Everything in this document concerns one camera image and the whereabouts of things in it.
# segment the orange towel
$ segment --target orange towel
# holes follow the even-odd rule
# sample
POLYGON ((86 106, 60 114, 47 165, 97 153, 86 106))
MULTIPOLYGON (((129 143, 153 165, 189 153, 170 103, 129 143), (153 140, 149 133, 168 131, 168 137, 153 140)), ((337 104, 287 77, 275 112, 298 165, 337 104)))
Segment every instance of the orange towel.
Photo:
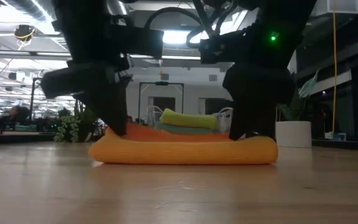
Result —
POLYGON ((231 141, 228 134, 171 134, 138 124, 127 124, 127 134, 122 137, 132 141, 148 142, 224 142, 231 141))
POLYGON ((257 165, 277 159, 277 145, 268 137, 226 142, 167 142, 179 139, 165 137, 160 140, 131 141, 106 131, 91 146, 89 154, 96 161, 113 164, 257 165))

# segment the teal towel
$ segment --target teal towel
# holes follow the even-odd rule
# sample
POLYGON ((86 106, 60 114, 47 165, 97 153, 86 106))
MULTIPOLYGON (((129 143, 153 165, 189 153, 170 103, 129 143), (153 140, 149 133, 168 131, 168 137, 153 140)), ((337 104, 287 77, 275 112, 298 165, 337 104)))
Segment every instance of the teal towel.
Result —
POLYGON ((157 122, 155 126, 158 130, 164 130, 172 134, 213 134, 214 130, 208 128, 188 128, 188 127, 179 127, 169 124, 163 124, 157 122))

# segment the black cable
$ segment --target black cable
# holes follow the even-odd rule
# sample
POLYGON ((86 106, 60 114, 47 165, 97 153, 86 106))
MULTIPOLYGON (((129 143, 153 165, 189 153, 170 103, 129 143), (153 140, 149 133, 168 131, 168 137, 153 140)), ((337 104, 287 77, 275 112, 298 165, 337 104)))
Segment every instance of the black cable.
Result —
POLYGON ((239 0, 232 0, 231 6, 228 9, 226 9, 222 13, 221 17, 218 19, 218 22, 216 23, 216 28, 215 28, 215 34, 219 35, 224 20, 232 11, 234 11, 237 8, 238 5, 239 5, 239 0))
POLYGON ((212 30, 211 23, 209 22, 208 16, 204 10, 204 5, 200 0, 193 0, 194 7, 196 8, 197 14, 200 17, 201 25, 204 26, 205 32, 208 34, 209 38, 212 38, 214 35, 214 30, 212 30))
POLYGON ((199 17, 197 17, 196 15, 194 15, 192 12, 190 11, 187 11, 186 9, 181 9, 181 8, 178 8, 178 7, 166 7, 166 8, 163 8, 163 9, 160 9, 158 11, 155 11, 146 21, 146 24, 144 25, 145 28, 149 29, 150 28, 150 25, 151 23, 153 22, 153 20, 163 14, 163 13, 168 13, 168 12, 177 12, 177 13, 180 13, 180 14, 183 14, 183 15, 186 15, 192 19, 194 19, 197 23, 199 24, 202 24, 199 17))
POLYGON ((182 4, 182 3, 187 4, 188 6, 190 6, 190 9, 193 9, 193 6, 191 6, 191 4, 189 4, 188 2, 185 2, 185 1, 181 1, 181 2, 179 2, 179 4, 178 4, 178 6, 177 6, 177 7, 179 7, 179 6, 180 6, 180 4, 182 4))
MULTIPOLYGON (((209 18, 209 23, 213 24, 214 21, 220 16, 221 11, 220 10, 215 10, 211 17, 209 18)), ((199 34, 200 32, 204 31, 204 26, 198 26, 197 28, 193 29, 186 38, 186 45, 191 48, 191 49, 197 49, 200 46, 200 43, 197 44, 193 44, 190 42, 190 40, 195 37, 197 34, 199 34)))

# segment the white wall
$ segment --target white wall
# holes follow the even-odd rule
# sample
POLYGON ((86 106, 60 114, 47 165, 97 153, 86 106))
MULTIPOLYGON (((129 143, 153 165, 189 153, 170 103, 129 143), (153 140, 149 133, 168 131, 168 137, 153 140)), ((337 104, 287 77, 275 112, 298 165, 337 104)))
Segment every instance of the white wall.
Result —
MULTIPOLYGON (((199 114, 200 98, 224 98, 231 100, 230 94, 222 87, 224 73, 218 68, 180 68, 170 67, 162 68, 163 73, 170 75, 170 83, 184 83, 184 109, 185 114, 199 114), (209 75, 217 75, 217 82, 209 82, 209 75)), ((160 81, 160 68, 139 68, 134 67, 129 70, 134 75, 134 81, 127 87, 127 110, 128 115, 133 118, 138 116, 139 100, 139 82, 160 81)), ((140 99, 140 117, 146 116, 146 110, 149 104, 149 97, 174 97, 175 110, 181 113, 181 86, 155 86, 142 85, 142 94, 140 99)))
MULTIPOLYGON (((149 85, 140 97, 140 117, 146 116, 149 97, 174 97, 175 110, 181 113, 181 93, 173 86, 149 85)), ((185 114, 199 114, 200 98, 224 98, 231 100, 230 94, 221 86, 189 85, 185 84, 183 112, 185 114)), ((139 84, 132 82, 127 88, 128 115, 137 118, 138 115, 139 84)))

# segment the green led light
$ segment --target green led light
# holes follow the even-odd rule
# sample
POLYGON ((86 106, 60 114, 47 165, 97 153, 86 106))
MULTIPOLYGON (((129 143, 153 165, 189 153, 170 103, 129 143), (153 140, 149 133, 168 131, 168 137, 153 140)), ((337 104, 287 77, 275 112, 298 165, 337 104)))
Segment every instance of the green led light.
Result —
POLYGON ((270 41, 275 42, 280 34, 278 32, 272 32, 270 34, 270 41))

